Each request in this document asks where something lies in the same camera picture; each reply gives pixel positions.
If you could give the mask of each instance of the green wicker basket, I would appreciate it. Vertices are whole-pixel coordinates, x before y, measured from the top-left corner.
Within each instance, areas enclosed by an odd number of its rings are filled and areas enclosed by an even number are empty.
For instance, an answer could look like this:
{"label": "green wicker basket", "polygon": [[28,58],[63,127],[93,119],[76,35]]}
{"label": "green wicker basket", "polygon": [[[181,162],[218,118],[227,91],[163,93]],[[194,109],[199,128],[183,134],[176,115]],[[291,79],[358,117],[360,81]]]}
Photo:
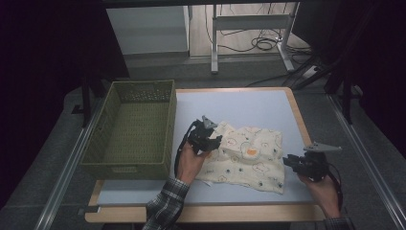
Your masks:
{"label": "green wicker basket", "polygon": [[167,179],[175,112],[173,80],[113,82],[81,166],[96,179]]}

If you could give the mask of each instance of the cloth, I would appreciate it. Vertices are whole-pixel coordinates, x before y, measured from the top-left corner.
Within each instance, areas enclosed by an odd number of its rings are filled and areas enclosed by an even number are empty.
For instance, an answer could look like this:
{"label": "cloth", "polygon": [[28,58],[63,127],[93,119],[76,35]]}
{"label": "cloth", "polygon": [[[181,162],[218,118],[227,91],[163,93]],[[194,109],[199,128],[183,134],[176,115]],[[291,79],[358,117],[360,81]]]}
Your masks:
{"label": "cloth", "polygon": [[282,133],[221,122],[211,138],[222,135],[220,147],[206,157],[200,180],[238,184],[259,191],[283,193]]}
{"label": "cloth", "polygon": [[[147,222],[144,230],[179,229],[174,223],[178,220],[184,205],[189,186],[184,182],[169,178],[161,193],[147,204]],[[325,219],[327,230],[353,230],[350,218]]]}

